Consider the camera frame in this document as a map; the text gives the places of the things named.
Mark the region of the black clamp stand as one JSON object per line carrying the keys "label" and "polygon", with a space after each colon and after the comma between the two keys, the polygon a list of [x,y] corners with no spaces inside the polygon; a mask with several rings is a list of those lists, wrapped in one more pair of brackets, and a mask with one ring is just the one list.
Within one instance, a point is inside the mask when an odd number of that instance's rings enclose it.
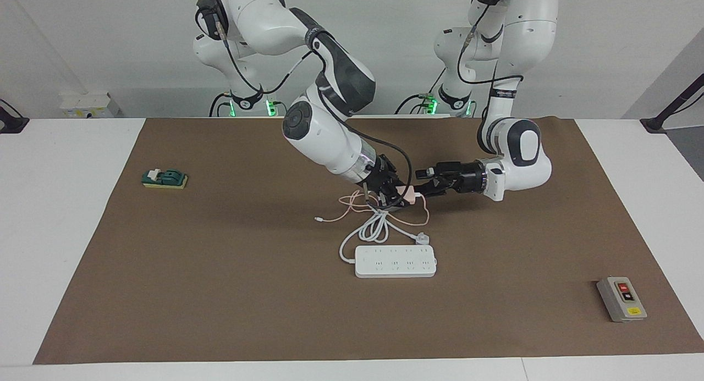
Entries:
{"label": "black clamp stand", "polygon": [[650,134],[666,135],[667,131],[663,128],[666,120],[682,111],[687,110],[695,105],[697,101],[704,97],[704,73],[699,75],[687,88],[682,91],[668,106],[666,106],[656,117],[643,118],[639,122],[643,128]]}

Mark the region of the brown table mat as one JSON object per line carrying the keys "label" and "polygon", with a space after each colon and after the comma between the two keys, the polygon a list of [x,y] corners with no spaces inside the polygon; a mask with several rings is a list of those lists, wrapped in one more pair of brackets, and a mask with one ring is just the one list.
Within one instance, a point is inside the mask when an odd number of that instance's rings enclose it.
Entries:
{"label": "brown table mat", "polygon": [[[277,119],[149,119],[37,364],[382,360],[704,352],[575,122],[536,121],[553,174],[533,190],[431,198],[430,278],[361,279],[338,256],[355,186]],[[176,169],[182,190],[143,173]],[[611,321],[627,277],[648,318]]]}

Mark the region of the green knife switch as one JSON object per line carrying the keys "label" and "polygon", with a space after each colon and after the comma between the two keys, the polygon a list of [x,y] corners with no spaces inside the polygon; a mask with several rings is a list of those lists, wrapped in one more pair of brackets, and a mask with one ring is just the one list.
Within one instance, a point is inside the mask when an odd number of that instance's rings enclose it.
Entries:
{"label": "green knife switch", "polygon": [[185,188],[188,175],[176,169],[151,169],[143,173],[141,183],[148,188],[182,190]]}

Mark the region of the white wall socket box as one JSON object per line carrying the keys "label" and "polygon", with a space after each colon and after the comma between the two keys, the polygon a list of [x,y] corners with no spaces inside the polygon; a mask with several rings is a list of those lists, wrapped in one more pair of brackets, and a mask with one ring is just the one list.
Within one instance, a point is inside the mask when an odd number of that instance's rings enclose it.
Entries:
{"label": "white wall socket box", "polygon": [[63,96],[59,109],[66,118],[116,118],[120,108],[108,93]]}

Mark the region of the black clamp mount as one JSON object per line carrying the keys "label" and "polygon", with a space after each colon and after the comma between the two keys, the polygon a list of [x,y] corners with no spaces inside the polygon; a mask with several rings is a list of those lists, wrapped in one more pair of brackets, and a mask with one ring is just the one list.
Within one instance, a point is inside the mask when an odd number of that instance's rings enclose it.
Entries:
{"label": "black clamp mount", "polygon": [[30,118],[26,118],[8,101],[0,98],[0,135],[21,133],[29,122]]}

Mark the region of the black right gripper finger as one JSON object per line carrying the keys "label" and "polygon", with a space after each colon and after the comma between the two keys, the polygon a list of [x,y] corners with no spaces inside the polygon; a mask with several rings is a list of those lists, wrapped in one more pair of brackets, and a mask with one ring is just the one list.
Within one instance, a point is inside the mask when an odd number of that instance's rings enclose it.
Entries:
{"label": "black right gripper finger", "polygon": [[377,200],[377,208],[379,209],[400,209],[412,205],[412,203],[405,201],[403,199],[403,195],[400,195],[398,192],[395,193],[395,195],[385,195],[384,193],[379,192],[377,194]]}
{"label": "black right gripper finger", "polygon": [[400,186],[409,186],[407,181],[402,181],[398,176],[398,170],[394,163],[385,157],[385,187],[398,188]]}

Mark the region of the grey push-button switch box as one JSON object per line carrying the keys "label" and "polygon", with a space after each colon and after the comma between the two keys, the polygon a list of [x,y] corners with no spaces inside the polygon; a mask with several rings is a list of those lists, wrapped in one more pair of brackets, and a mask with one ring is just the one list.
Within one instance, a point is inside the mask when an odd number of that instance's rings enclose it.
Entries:
{"label": "grey push-button switch box", "polygon": [[627,277],[606,277],[596,283],[611,321],[628,323],[645,320],[648,313]]}

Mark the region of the white power strip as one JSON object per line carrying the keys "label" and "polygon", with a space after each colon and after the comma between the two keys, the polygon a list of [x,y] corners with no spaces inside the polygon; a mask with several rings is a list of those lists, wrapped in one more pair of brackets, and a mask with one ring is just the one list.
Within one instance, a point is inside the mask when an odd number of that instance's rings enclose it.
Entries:
{"label": "white power strip", "polygon": [[355,275],[362,279],[430,278],[437,272],[430,245],[361,245],[354,261]]}

